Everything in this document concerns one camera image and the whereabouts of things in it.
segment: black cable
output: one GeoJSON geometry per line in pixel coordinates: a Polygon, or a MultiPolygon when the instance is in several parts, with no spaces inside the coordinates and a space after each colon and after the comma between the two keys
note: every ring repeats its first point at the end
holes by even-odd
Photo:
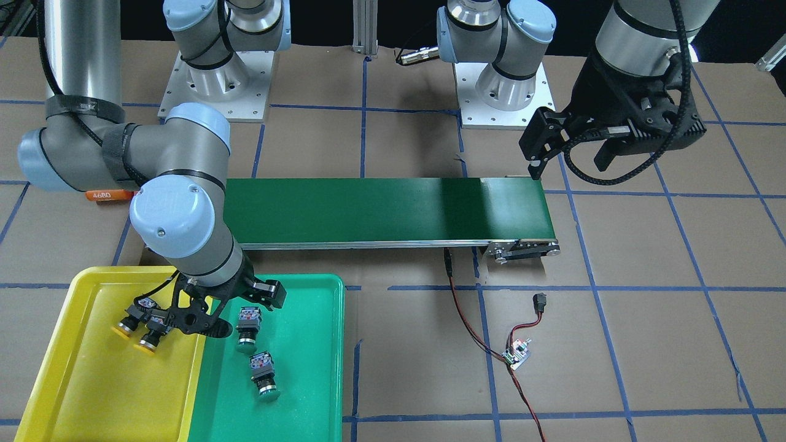
{"type": "Polygon", "coordinates": [[[570,140],[570,142],[563,148],[565,164],[567,165],[567,168],[571,169],[571,171],[576,176],[586,182],[597,184],[598,186],[614,186],[616,184],[625,182],[636,175],[639,175],[643,171],[647,170],[647,168],[652,166],[671,147],[671,143],[674,141],[674,138],[676,138],[678,132],[680,131],[683,121],[685,121],[685,114],[688,112],[688,103],[690,102],[691,62],[688,47],[688,36],[685,30],[685,21],[682,17],[682,7],[680,6],[679,0],[669,0],[669,4],[671,5],[671,13],[674,15],[674,23],[677,25],[677,34],[680,42],[680,55],[682,57],[680,105],[677,110],[676,121],[674,122],[671,131],[669,132],[668,136],[666,136],[666,139],[663,140],[663,144],[658,148],[658,150],[656,150],[644,163],[639,164],[637,168],[615,179],[595,178],[593,176],[587,175],[581,169],[579,169],[571,159],[571,149],[576,147],[576,145],[578,145],[580,142],[586,141],[586,138],[582,139],[582,136],[579,135],[577,138],[570,140]]]}
{"type": "Polygon", "coordinates": [[[215,38],[210,42],[210,44],[208,44],[207,47],[205,47],[203,50],[199,51],[199,53],[197,53],[196,55],[193,55],[193,56],[188,57],[188,58],[183,58],[183,56],[181,55],[180,59],[183,60],[184,62],[188,63],[189,61],[194,61],[197,58],[202,57],[203,55],[208,53],[210,48],[212,48],[213,45],[215,45],[217,42],[219,42],[220,39],[224,39],[224,46],[226,46],[226,48],[228,50],[233,50],[232,46],[229,45],[229,39],[226,38],[226,36],[227,36],[226,28],[230,25],[230,18],[232,17],[232,9],[230,8],[229,13],[224,15],[224,13],[223,13],[223,11],[224,11],[224,2],[223,1],[219,2],[216,7],[219,8],[219,34],[215,36],[215,38]]]}
{"type": "MultiPolygon", "coordinates": [[[[44,24],[44,0],[38,0],[35,6],[35,28],[38,32],[38,41],[39,41],[39,57],[41,57],[41,66],[44,70],[44,78],[46,78],[46,83],[49,85],[50,89],[55,95],[64,95],[63,90],[57,84],[57,78],[54,76],[54,72],[52,72],[52,63],[49,58],[49,53],[46,52],[46,37],[45,37],[45,24],[44,24]]],[[[79,115],[74,112],[69,112],[69,116],[74,120],[79,129],[82,130],[85,134],[87,134],[90,139],[92,139],[96,144],[103,145],[104,140],[101,139],[92,129],[90,129],[79,115]]]]}
{"type": "Polygon", "coordinates": [[[151,297],[151,296],[155,295],[156,293],[158,293],[161,289],[166,287],[167,284],[172,282],[172,280],[175,279],[178,276],[178,274],[180,274],[180,270],[174,271],[174,273],[172,273],[172,275],[170,275],[169,278],[167,278],[164,282],[159,284],[155,289],[150,290],[147,293],[143,293],[143,294],[139,295],[138,297],[135,297],[134,298],[134,304],[136,304],[137,307],[141,307],[141,305],[139,305],[139,301],[145,299],[146,297],[151,297]]]}
{"type": "MultiPolygon", "coordinates": [[[[519,383],[516,374],[513,372],[513,368],[511,368],[508,361],[502,355],[492,350],[488,345],[486,345],[485,342],[480,340],[480,337],[477,335],[475,330],[472,328],[472,326],[469,324],[466,317],[464,316],[464,312],[461,310],[461,305],[458,303],[458,298],[456,296],[456,285],[454,284],[453,281],[453,257],[450,255],[450,249],[448,249],[447,247],[445,247],[443,251],[445,257],[445,272],[447,273],[448,281],[450,282],[450,292],[453,294],[453,302],[456,305],[456,311],[458,312],[458,315],[461,318],[461,322],[464,323],[464,327],[467,329],[470,337],[472,337],[472,340],[475,342],[475,344],[477,344],[478,347],[484,350],[487,354],[492,355],[496,360],[505,364],[505,366],[508,369],[508,373],[510,374],[510,378],[513,381],[513,384],[516,386],[516,391],[518,391],[519,393],[519,397],[521,397],[521,400],[524,402],[524,405],[526,405],[527,409],[530,411],[530,415],[532,416],[532,420],[535,421],[535,425],[538,426],[538,434],[540,435],[541,442],[546,442],[545,434],[543,433],[543,428],[541,427],[540,420],[538,419],[538,415],[535,414],[535,411],[532,409],[532,406],[530,405],[530,401],[527,399],[527,396],[524,395],[524,391],[521,388],[521,384],[519,383]]],[[[538,302],[535,303],[535,309],[538,314],[537,320],[535,320],[534,322],[519,324],[518,326],[515,326],[513,327],[512,330],[510,330],[510,334],[508,335],[508,340],[506,341],[506,346],[505,346],[506,348],[510,348],[512,346],[513,334],[517,330],[528,328],[528,327],[534,327],[541,322],[541,319],[543,317],[543,310],[542,310],[543,306],[545,306],[545,299],[542,302],[542,306],[538,305],[538,302]]]]}

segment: red wire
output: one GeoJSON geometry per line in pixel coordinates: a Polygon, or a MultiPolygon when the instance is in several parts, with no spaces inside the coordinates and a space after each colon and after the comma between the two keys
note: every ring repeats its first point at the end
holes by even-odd
{"type": "Polygon", "coordinates": [[[448,280],[450,281],[450,292],[453,294],[453,303],[456,306],[456,311],[458,311],[458,315],[459,317],[461,317],[461,321],[464,323],[464,327],[472,336],[472,340],[475,342],[476,345],[478,345],[478,347],[481,347],[481,349],[483,349],[486,353],[492,355],[496,360],[502,361],[503,363],[507,363],[505,361],[505,358],[502,357],[502,355],[489,348],[489,346],[486,345],[485,342],[483,342],[483,339],[480,339],[478,333],[469,324],[469,321],[467,320],[466,316],[464,316],[464,311],[461,310],[461,305],[458,303],[458,297],[456,295],[456,285],[453,281],[453,277],[449,276],[448,280]]]}
{"type": "MultiPolygon", "coordinates": [[[[524,391],[521,389],[521,384],[519,383],[519,380],[516,378],[516,374],[513,373],[513,369],[508,364],[508,361],[506,361],[505,358],[502,357],[502,355],[489,348],[489,346],[486,345],[486,343],[483,342],[482,339],[480,339],[478,333],[469,324],[469,321],[467,321],[466,316],[464,316],[464,311],[461,310],[461,305],[458,303],[458,296],[456,295],[456,284],[453,281],[453,277],[448,276],[448,280],[450,281],[450,293],[453,295],[453,303],[456,306],[456,311],[458,311],[458,315],[461,318],[461,321],[464,323],[464,327],[467,329],[470,336],[472,336],[472,340],[475,342],[475,344],[478,347],[480,347],[486,353],[492,355],[496,360],[504,363],[505,366],[508,368],[508,373],[510,374],[510,378],[513,380],[513,384],[516,386],[516,390],[519,392],[519,396],[521,396],[521,400],[524,402],[525,405],[527,405],[527,409],[530,411],[532,420],[534,420],[535,425],[538,426],[538,433],[540,434],[541,442],[546,442],[545,434],[543,433],[543,428],[540,425],[540,420],[538,419],[538,415],[535,414],[535,411],[532,409],[532,406],[530,405],[530,401],[527,400],[527,397],[524,395],[524,391]]],[[[508,335],[507,346],[510,347],[513,344],[513,334],[517,330],[537,326],[541,322],[542,318],[543,318],[543,313],[539,311],[538,318],[535,319],[533,322],[526,322],[524,324],[519,324],[513,327],[512,330],[510,330],[510,334],[508,335]]]]}
{"type": "Polygon", "coordinates": [[[521,384],[519,380],[516,378],[516,374],[513,373],[513,369],[508,366],[508,373],[510,373],[510,378],[513,379],[513,384],[516,386],[516,390],[519,391],[519,396],[521,396],[521,400],[527,405],[527,409],[530,411],[530,415],[532,416],[532,420],[535,421],[535,425],[538,426],[538,434],[540,434],[541,442],[547,442],[545,438],[545,434],[543,433],[543,428],[540,425],[540,419],[538,419],[538,415],[535,414],[535,410],[532,409],[530,405],[530,401],[527,400],[527,397],[524,395],[524,391],[521,389],[521,384]]]}

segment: metal mounting plate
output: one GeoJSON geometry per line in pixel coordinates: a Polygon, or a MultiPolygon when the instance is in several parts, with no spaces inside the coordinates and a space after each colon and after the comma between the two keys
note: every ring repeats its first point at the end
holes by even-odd
{"type": "Polygon", "coordinates": [[[456,92],[461,108],[461,124],[471,129],[524,129],[534,111],[546,106],[554,109],[549,81],[545,77],[543,63],[535,74],[537,89],[532,101],[520,111],[510,112],[492,108],[480,99],[475,84],[487,63],[456,63],[456,92]]]}
{"type": "Polygon", "coordinates": [[[169,110],[176,105],[192,101],[217,109],[229,121],[264,123],[276,53],[271,50],[243,51],[237,54],[250,71],[251,83],[245,88],[230,91],[229,95],[232,98],[228,101],[207,101],[195,94],[186,82],[188,65],[180,60],[180,53],[178,52],[178,56],[174,59],[174,67],[169,77],[167,90],[161,99],[158,117],[166,118],[169,115],[169,110]]]}

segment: cable strap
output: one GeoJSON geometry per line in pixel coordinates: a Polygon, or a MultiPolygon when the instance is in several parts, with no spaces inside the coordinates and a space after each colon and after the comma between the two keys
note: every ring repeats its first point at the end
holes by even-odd
{"type": "Polygon", "coordinates": [[[64,113],[97,116],[113,123],[126,119],[126,111],[111,101],[80,95],[55,95],[46,100],[46,118],[64,113]]]}

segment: orange label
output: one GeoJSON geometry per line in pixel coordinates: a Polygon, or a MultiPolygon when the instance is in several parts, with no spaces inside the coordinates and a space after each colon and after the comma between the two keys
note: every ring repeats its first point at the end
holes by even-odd
{"type": "Polygon", "coordinates": [[[89,201],[125,201],[134,197],[136,192],[130,190],[91,190],[85,192],[89,201]]]}

